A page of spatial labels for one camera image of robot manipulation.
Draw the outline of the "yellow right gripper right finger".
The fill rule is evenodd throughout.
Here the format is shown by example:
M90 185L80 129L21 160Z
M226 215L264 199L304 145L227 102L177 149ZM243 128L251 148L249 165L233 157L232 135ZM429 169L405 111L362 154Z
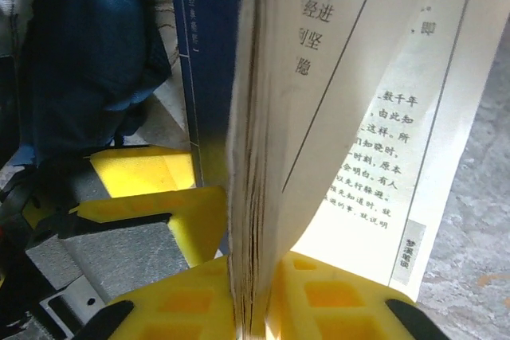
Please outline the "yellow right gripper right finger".
M297 252L277 267L266 340L450 340L403 293Z

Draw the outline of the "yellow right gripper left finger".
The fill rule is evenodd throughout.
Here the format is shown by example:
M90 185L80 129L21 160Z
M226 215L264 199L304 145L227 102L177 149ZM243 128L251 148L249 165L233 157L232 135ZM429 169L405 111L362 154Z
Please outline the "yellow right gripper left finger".
M229 289L218 257L113 299L81 340L236 340Z

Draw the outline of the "navy book narrow yellow strip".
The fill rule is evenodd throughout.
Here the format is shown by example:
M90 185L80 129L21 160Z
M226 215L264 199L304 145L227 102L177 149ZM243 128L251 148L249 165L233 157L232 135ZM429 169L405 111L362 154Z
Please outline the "navy book narrow yellow strip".
M415 300L510 0L174 0L236 340L297 252Z

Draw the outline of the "navy blue student backpack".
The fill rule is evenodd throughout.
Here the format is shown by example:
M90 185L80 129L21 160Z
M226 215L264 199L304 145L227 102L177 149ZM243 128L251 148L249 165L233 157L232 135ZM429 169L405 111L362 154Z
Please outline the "navy blue student backpack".
M8 166L122 147L177 45L171 0L0 0L0 202Z

